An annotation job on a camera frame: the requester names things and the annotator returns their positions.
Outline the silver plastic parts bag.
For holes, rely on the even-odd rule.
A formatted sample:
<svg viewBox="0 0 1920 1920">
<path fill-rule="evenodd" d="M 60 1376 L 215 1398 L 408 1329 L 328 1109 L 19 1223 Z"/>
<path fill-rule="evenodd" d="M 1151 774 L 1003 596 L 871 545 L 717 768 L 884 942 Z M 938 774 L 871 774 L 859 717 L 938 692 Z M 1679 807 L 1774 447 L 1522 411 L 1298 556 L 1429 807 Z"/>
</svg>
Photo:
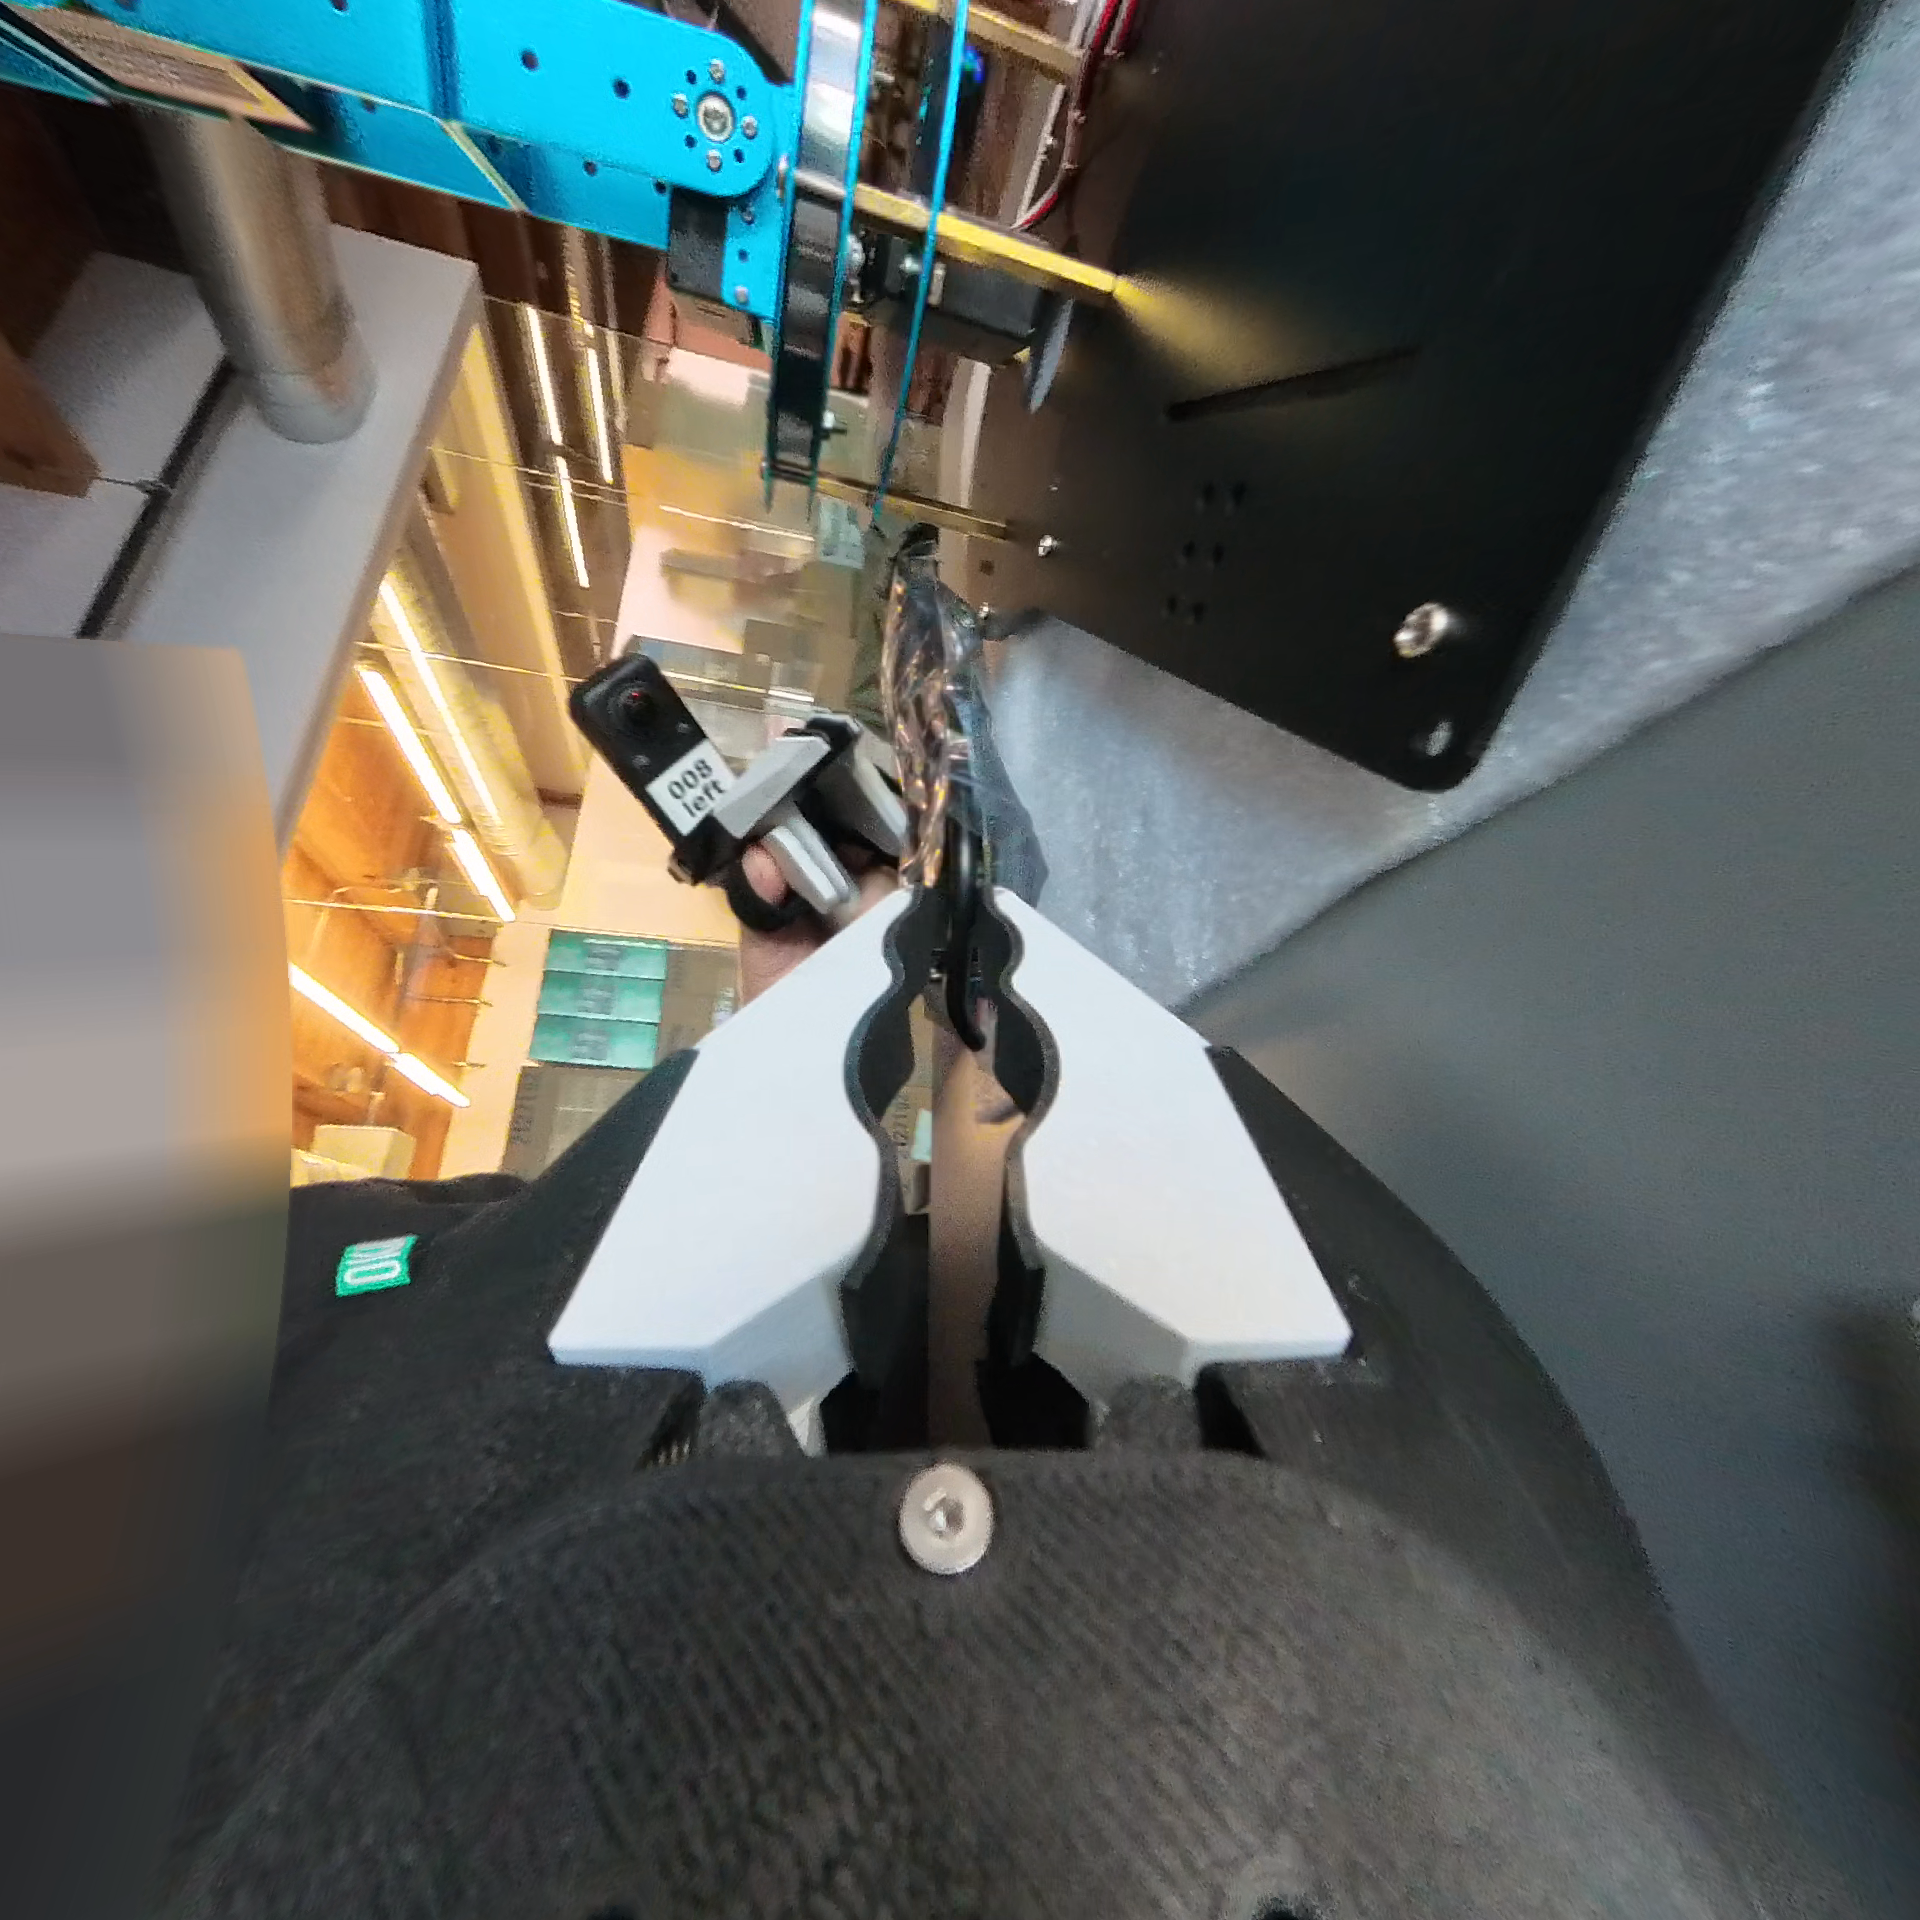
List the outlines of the silver plastic parts bag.
<svg viewBox="0 0 1920 1920">
<path fill-rule="evenodd" d="M 940 1014 L 964 1050 L 983 1050 L 983 963 L 977 925 L 992 886 L 1045 899 L 1048 865 L 1037 822 L 1003 760 L 995 717 L 983 692 L 992 621 L 940 584 L 938 523 L 884 523 L 878 562 L 878 735 L 896 748 L 907 807 L 898 876 L 940 899 Z"/>
</svg>

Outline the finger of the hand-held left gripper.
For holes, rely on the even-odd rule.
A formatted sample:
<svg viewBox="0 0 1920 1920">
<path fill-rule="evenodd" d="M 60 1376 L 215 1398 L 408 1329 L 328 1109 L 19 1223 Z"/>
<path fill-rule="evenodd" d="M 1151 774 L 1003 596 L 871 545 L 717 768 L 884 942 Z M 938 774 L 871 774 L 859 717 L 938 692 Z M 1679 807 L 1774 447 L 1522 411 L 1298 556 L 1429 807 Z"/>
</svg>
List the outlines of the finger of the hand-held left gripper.
<svg viewBox="0 0 1920 1920">
<path fill-rule="evenodd" d="M 859 717 L 812 717 L 775 735 L 790 796 L 775 807 L 781 882 L 845 882 L 845 846 L 898 869 L 907 796 L 896 748 Z"/>
</svg>

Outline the black metal base plate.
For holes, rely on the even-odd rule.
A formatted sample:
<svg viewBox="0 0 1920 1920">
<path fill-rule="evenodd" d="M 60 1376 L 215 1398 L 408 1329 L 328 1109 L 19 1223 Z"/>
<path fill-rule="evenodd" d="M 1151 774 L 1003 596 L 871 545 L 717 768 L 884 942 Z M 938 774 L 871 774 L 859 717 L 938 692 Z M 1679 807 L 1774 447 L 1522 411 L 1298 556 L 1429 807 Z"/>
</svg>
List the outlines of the black metal base plate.
<svg viewBox="0 0 1920 1920">
<path fill-rule="evenodd" d="M 1412 793 L 1487 754 L 1876 8 L 1140 8 L 960 596 Z"/>
</svg>

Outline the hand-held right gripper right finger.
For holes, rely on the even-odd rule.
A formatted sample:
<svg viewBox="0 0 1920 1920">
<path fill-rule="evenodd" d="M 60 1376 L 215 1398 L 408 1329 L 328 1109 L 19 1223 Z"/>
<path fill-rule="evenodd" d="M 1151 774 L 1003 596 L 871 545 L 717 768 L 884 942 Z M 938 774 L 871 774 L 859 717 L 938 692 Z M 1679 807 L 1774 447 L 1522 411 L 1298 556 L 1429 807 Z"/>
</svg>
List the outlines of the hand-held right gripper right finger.
<svg viewBox="0 0 1920 1920">
<path fill-rule="evenodd" d="M 992 886 L 974 925 L 1003 1160 L 977 1408 L 1003 1447 L 1081 1447 L 1135 1382 L 1350 1361 L 1355 1326 L 1213 1045 Z"/>
</svg>

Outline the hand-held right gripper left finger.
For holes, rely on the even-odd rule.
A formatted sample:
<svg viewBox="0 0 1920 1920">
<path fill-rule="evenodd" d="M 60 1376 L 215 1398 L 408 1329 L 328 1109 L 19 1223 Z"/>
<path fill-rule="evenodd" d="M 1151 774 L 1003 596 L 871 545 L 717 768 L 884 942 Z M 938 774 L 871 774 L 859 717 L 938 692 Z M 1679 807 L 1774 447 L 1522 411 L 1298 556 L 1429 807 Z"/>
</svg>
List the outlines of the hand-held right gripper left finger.
<svg viewBox="0 0 1920 1920">
<path fill-rule="evenodd" d="M 550 1351 L 760 1382 L 804 1457 L 926 1416 L 933 1233 L 889 1104 L 911 1078 L 938 899 L 889 895 L 678 1072 Z"/>
</svg>

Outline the white foam sheet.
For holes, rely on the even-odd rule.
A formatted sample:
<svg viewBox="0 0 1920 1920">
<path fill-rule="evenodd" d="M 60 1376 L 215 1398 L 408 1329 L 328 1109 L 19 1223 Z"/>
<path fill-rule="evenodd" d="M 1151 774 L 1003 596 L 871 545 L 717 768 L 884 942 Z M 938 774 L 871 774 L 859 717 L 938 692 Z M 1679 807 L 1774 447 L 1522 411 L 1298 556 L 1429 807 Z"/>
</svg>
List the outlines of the white foam sheet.
<svg viewBox="0 0 1920 1920">
<path fill-rule="evenodd" d="M 1580 774 L 1912 564 L 1920 8 L 1872 8 L 1546 658 L 1457 793 L 1405 793 L 1064 621 L 992 647 L 1037 906 L 1155 1004 Z"/>
</svg>

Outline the person's left hand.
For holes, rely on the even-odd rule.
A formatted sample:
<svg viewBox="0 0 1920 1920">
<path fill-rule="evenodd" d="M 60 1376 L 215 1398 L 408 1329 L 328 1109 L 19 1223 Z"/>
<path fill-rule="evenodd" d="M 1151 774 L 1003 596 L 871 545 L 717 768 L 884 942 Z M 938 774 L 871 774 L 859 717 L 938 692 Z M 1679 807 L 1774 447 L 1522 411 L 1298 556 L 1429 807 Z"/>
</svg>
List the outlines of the person's left hand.
<svg viewBox="0 0 1920 1920">
<path fill-rule="evenodd" d="M 781 869 L 769 842 L 748 842 L 730 876 L 730 911 L 740 942 L 817 946 L 871 906 L 865 886 L 843 906 L 812 906 L 804 886 Z"/>
</svg>

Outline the silver metal column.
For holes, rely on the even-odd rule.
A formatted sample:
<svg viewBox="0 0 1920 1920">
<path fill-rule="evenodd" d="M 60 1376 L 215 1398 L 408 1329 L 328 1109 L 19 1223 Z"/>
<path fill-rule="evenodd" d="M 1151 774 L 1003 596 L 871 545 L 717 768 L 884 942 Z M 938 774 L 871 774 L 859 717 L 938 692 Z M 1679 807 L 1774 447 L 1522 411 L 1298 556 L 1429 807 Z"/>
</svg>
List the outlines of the silver metal column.
<svg viewBox="0 0 1920 1920">
<path fill-rule="evenodd" d="M 356 432 L 375 370 L 342 281 L 315 167 L 251 118 L 140 106 L 140 132 L 255 417 L 305 447 Z"/>
</svg>

